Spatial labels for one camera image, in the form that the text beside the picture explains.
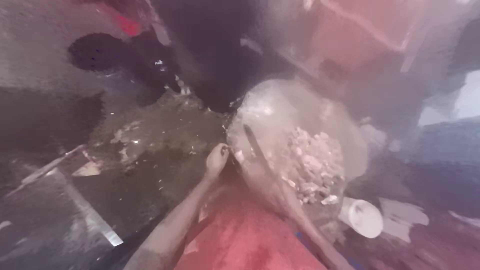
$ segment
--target red fabric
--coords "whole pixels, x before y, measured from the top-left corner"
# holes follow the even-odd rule
[[[325,270],[275,214],[250,201],[223,204],[185,248],[176,270]]]

